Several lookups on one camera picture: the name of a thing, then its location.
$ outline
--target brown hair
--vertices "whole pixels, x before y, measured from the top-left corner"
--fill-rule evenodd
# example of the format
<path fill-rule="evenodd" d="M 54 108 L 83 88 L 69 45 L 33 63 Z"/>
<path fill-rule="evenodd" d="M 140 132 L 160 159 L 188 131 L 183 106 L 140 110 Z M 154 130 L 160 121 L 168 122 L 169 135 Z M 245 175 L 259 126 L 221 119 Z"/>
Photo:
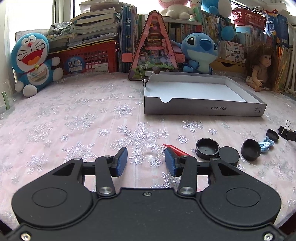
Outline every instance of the brown hair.
<path fill-rule="evenodd" d="M 252 66 L 259 65 L 260 58 L 263 55 L 271 55 L 271 65 L 267 68 L 267 84 L 270 88 L 273 88 L 278 77 L 278 58 L 271 45 L 259 42 L 248 48 L 245 64 L 247 76 L 252 76 Z"/>

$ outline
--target triangular pinball toy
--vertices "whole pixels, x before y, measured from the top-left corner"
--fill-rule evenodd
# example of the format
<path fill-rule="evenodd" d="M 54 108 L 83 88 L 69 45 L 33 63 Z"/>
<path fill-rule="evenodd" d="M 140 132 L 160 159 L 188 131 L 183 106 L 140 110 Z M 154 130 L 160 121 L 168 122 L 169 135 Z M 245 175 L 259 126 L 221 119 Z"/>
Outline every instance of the triangular pinball toy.
<path fill-rule="evenodd" d="M 148 15 L 135 55 L 122 54 L 122 61 L 132 62 L 128 78 L 141 80 L 153 67 L 178 72 L 178 63 L 183 63 L 185 56 L 174 53 L 163 18 L 159 11 L 154 10 Z"/>

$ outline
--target stitch's nose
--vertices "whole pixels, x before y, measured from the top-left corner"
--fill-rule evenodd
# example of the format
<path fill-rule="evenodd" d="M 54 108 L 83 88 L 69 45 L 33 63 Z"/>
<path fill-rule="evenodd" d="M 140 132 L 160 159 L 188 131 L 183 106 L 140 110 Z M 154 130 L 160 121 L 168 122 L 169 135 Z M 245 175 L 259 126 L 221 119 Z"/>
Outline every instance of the stitch's nose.
<path fill-rule="evenodd" d="M 208 39 L 201 39 L 200 46 L 204 51 L 209 51 L 212 48 L 212 42 Z"/>

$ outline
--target black lid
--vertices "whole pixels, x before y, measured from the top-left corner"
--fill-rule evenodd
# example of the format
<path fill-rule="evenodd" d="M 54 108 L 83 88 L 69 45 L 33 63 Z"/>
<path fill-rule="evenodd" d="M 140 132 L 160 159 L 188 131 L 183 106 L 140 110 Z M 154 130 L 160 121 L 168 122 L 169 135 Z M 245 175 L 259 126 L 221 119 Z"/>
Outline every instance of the black lid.
<path fill-rule="evenodd" d="M 257 141 L 248 139 L 243 143 L 241 153 L 247 161 L 255 161 L 261 154 L 261 147 Z"/>
<path fill-rule="evenodd" d="M 209 138 L 199 139 L 196 143 L 196 155 L 204 160 L 210 160 L 212 157 L 216 157 L 220 147 L 219 144 Z"/>
<path fill-rule="evenodd" d="M 274 130 L 271 130 L 271 129 L 267 130 L 266 136 L 274 142 L 278 142 L 279 140 L 279 135 Z"/>
<path fill-rule="evenodd" d="M 236 166 L 239 162 L 238 151 L 230 146 L 221 147 L 218 153 L 218 157 L 233 166 Z"/>

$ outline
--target white plush toy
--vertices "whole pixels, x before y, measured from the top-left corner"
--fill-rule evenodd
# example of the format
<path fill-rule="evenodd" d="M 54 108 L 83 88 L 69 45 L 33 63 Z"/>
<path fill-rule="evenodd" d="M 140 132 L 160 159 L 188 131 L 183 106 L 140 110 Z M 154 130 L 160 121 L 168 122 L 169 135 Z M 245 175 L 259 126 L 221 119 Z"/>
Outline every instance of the white plush toy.
<path fill-rule="evenodd" d="M 193 15 L 193 9 L 187 7 L 188 0 L 158 0 L 159 5 L 164 8 L 162 16 L 169 16 L 174 19 L 189 20 Z"/>

